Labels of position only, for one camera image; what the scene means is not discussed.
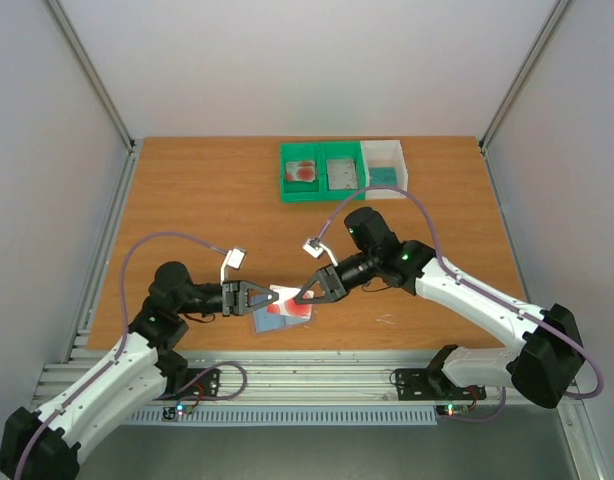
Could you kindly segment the teal card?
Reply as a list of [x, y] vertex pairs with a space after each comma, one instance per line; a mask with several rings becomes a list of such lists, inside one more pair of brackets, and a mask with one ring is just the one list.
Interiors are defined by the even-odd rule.
[[369, 169], [371, 186], [397, 186], [398, 176], [394, 167], [371, 167]]

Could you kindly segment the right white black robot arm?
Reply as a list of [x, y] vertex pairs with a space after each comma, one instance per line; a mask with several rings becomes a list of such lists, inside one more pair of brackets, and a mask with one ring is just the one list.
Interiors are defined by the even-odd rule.
[[501, 347], [442, 347], [423, 370], [397, 373], [399, 397], [417, 393], [449, 401], [484, 387], [513, 388], [533, 404], [552, 409], [583, 366], [574, 315], [521, 302], [473, 278], [416, 240], [401, 241], [371, 207], [344, 224], [357, 253], [319, 268], [301, 287], [299, 305], [332, 304], [379, 278], [412, 296], [435, 302], [488, 332]]

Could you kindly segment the card with magnetic stripe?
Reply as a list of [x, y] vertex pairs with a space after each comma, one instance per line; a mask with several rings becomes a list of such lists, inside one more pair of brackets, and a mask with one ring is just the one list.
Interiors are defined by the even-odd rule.
[[326, 170], [329, 190], [356, 190], [359, 188], [356, 163], [353, 158], [328, 159]]

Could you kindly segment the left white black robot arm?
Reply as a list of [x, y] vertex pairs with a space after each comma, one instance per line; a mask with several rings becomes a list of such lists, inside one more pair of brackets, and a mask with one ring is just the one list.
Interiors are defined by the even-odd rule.
[[196, 284], [177, 261], [154, 274], [141, 310], [112, 349], [68, 389], [5, 422], [0, 472], [9, 479], [74, 479], [96, 447], [150, 401], [188, 386], [188, 362], [175, 346], [185, 315], [244, 316], [279, 298], [245, 280]]

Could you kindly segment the red circles card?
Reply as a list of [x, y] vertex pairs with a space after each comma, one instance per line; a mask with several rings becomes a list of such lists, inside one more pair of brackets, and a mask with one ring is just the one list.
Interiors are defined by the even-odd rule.
[[299, 304], [296, 302], [296, 297], [306, 300], [312, 299], [312, 291], [308, 290], [306, 293], [299, 295], [301, 289], [296, 287], [271, 285], [270, 289], [278, 294], [278, 299], [266, 307], [267, 313], [301, 320], [308, 320], [311, 318], [312, 305]]

